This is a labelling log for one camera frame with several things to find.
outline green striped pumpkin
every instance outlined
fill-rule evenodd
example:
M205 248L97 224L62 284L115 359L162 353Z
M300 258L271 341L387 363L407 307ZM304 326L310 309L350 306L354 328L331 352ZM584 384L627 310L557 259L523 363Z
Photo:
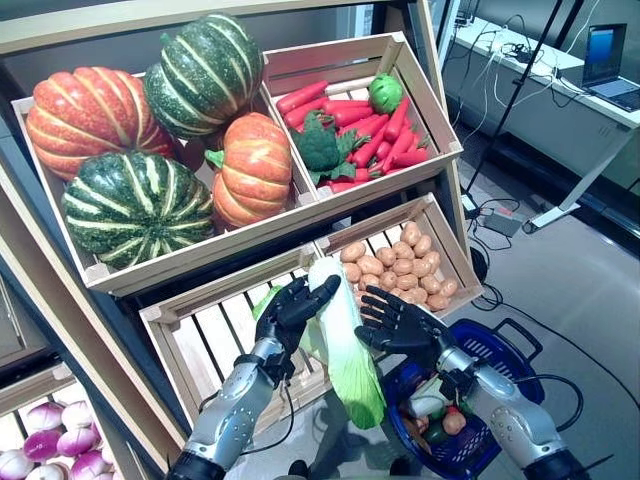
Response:
M263 62L237 19L211 13L166 42L160 63L145 75L145 95L155 118L174 135L207 135L251 101Z
M143 152L85 161L62 197L73 240L115 268L193 245L212 232L212 198L185 166Z

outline pumpkin stem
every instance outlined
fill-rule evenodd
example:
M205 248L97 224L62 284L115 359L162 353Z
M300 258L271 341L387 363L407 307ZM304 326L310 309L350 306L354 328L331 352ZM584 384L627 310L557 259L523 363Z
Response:
M222 168L222 165L224 164L224 150L219 150L217 152L214 152L213 150L205 150L204 158L208 162L213 163L216 167Z

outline basket handle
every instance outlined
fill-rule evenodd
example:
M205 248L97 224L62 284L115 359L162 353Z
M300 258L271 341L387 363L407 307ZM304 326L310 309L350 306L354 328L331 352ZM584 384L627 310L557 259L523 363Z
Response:
M520 335L526 338L529 341L529 343L533 345L534 352L527 357L528 362L531 362L534 358L536 358L540 354L540 352L542 352L542 344L536 339L536 337L534 337L529 330L527 330L526 328L524 328L522 325L520 325L518 322L516 322L511 318L505 318L503 321L501 321L498 324L498 326L493 329L493 334L497 335L508 344L513 345L501 333L498 332L498 330L500 330L505 325L509 325L510 327L513 327L514 329L516 329L520 333Z

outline laptop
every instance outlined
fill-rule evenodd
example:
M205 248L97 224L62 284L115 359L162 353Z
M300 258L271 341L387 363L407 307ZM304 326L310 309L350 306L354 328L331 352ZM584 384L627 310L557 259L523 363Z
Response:
M640 85L619 76L626 30L626 23L589 27L584 67L564 70L562 76L598 98L633 112L640 110Z

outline desk leg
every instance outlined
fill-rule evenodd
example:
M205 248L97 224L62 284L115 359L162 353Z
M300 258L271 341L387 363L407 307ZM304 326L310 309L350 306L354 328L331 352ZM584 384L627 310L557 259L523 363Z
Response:
M598 163L595 167L587 172L587 174L582 177L582 180L578 182L578 184L569 192L567 197L562 201L560 205L552 208L546 213L539 215L538 217L529 220L526 224L525 231L528 233L533 233L535 230L539 230L540 228L546 227L552 222L555 222L559 218L564 217L568 213L571 213L573 210L580 208L576 202L582 196L584 192L587 191L587 188L594 182L598 176L604 171L605 168L609 166L609 164L613 161L614 158L618 156L620 150L622 150L629 139L633 130L627 131L626 134L622 136L620 141L613 141L609 144L609 148L607 149L605 155L603 155L602 161Z

